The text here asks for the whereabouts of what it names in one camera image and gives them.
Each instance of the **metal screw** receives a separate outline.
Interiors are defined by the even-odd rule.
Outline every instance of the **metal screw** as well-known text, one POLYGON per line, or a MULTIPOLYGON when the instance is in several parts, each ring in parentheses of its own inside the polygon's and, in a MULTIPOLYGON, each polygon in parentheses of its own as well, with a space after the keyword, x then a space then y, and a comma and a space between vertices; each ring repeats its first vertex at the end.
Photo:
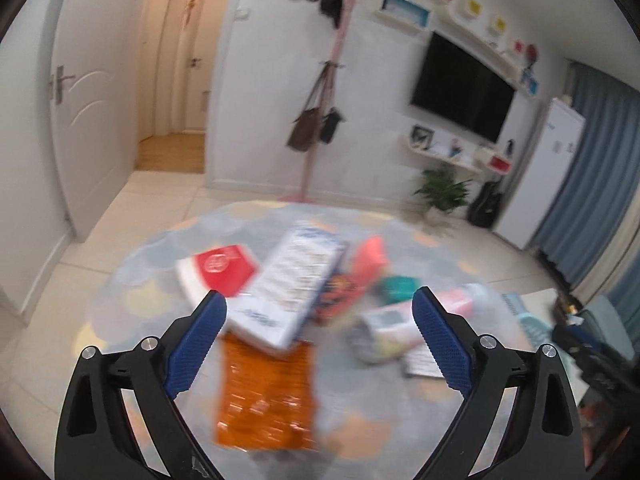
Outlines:
POLYGON ((494 337, 491 337, 490 335, 483 335, 480 338, 480 344, 485 348, 491 349, 491 348, 495 348, 498 342, 495 340, 494 337))
POLYGON ((82 353, 80 355, 84 359, 91 359, 95 355, 95 350, 95 346, 88 346, 87 348, 82 350, 82 353))
POLYGON ((542 345, 542 353, 547 357, 556 357, 556 354, 558 354, 556 348, 551 345, 542 345))
POLYGON ((156 346, 158 346, 158 339, 156 339, 155 337, 147 337, 146 339, 142 340, 140 346, 143 350, 146 351, 153 350, 156 346))

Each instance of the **wooden floor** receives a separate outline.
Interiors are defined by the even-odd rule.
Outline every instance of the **wooden floor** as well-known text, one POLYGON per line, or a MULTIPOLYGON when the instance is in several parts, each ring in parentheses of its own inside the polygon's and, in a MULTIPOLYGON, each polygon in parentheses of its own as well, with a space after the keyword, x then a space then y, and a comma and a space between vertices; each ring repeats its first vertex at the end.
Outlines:
POLYGON ((136 169, 204 173, 204 134, 169 134, 142 140, 136 169))

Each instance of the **orange plastic wrapper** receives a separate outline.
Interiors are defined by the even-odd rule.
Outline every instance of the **orange plastic wrapper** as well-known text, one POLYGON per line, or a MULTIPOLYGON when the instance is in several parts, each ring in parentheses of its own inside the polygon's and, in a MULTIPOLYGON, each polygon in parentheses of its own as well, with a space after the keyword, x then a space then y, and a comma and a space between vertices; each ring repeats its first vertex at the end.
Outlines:
POLYGON ((223 339, 225 384, 216 443, 242 449, 313 449, 313 347, 299 343, 284 360, 233 334, 223 339))

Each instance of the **white door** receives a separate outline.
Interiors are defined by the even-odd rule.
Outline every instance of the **white door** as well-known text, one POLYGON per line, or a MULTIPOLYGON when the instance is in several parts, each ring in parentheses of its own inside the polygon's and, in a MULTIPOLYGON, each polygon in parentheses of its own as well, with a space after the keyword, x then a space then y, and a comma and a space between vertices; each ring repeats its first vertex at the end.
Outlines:
POLYGON ((577 150, 584 117, 553 100, 536 151, 494 232, 523 249, 562 187, 577 150))
POLYGON ((85 240, 136 157, 136 62, 146 0, 64 0, 52 57, 56 165, 85 240))
POLYGON ((150 0, 146 11, 146 23, 142 39, 140 58, 140 104, 138 116, 140 126, 138 139, 151 137, 155 131, 155 97, 158 80, 158 54, 166 12, 170 0, 150 0))
POLYGON ((216 59, 218 37, 228 0, 204 0, 193 45, 193 62, 187 85, 187 130, 202 130, 207 123, 207 104, 216 59))

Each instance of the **patterned tablecloth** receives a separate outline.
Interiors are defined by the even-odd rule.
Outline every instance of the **patterned tablecloth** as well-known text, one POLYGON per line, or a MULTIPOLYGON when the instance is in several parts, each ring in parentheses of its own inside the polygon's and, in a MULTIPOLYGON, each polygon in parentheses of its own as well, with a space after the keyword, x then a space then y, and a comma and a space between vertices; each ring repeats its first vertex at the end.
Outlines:
MULTIPOLYGON (((293 224, 303 219, 345 238, 350 244, 346 262, 363 240, 380 234, 396 274, 413 276, 436 291, 479 281, 475 269, 436 239, 385 214, 239 202, 186 221, 133 251, 89 308, 82 333, 88 339, 101 339, 98 346, 103 352, 128 350, 146 336, 162 335, 172 320, 191 313, 174 271, 178 259, 213 246, 245 244, 264 261, 293 224)), ((462 396, 449 390, 443 380, 404 377, 397 361, 366 365, 353 356, 344 330, 354 321, 355 310, 380 304, 373 293, 367 294, 350 313, 315 332, 318 451, 246 452, 214 444, 222 352, 219 343, 213 344, 190 391, 179 394, 176 405, 228 480, 414 477, 447 429, 462 396)), ((469 323, 478 333, 494 334, 507 347, 528 349, 516 320, 493 291, 488 304, 476 308, 469 323)), ((134 397, 126 394, 130 419, 148 464, 164 471, 134 397)), ((474 470, 490 464, 512 402, 506 396, 474 470)))

